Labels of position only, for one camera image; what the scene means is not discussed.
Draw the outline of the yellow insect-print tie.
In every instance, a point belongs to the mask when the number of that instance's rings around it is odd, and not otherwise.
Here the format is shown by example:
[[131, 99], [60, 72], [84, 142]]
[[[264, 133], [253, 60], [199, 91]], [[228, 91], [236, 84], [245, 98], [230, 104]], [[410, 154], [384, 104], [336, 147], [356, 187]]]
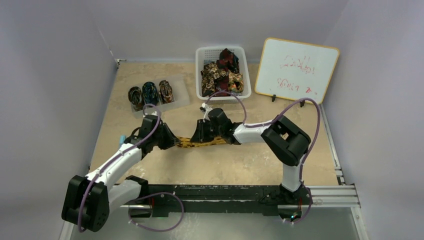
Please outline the yellow insect-print tie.
[[219, 136], [215, 137], [212, 141], [206, 141], [206, 142], [195, 142], [188, 137], [181, 137], [181, 136], [178, 136], [177, 138], [179, 139], [179, 143], [176, 144], [176, 146], [179, 148], [185, 148], [185, 149], [227, 144], [226, 141]]

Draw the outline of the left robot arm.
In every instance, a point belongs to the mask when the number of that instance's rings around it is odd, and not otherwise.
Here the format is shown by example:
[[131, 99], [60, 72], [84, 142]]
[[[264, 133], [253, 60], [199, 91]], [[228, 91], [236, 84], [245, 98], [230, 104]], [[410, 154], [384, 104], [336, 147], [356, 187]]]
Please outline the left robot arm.
[[150, 193], [147, 180], [136, 176], [118, 180], [154, 147], [167, 150], [179, 139], [161, 119], [160, 113], [146, 115], [140, 127], [105, 163], [85, 176], [75, 175], [68, 183], [61, 218], [77, 226], [80, 232], [97, 232], [109, 215], [122, 205], [134, 201], [146, 203], [165, 192]]

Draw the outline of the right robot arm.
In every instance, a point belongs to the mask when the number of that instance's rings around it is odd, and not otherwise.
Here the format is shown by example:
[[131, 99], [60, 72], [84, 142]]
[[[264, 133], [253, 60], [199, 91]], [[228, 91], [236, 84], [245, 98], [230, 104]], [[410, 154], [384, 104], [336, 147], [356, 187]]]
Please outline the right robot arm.
[[273, 120], [245, 125], [233, 122], [221, 108], [200, 107], [203, 118], [197, 121], [191, 143], [212, 143], [220, 137], [230, 145], [265, 143], [282, 162], [283, 177], [280, 196], [288, 204], [300, 198], [301, 161], [312, 143], [307, 133], [284, 115]]

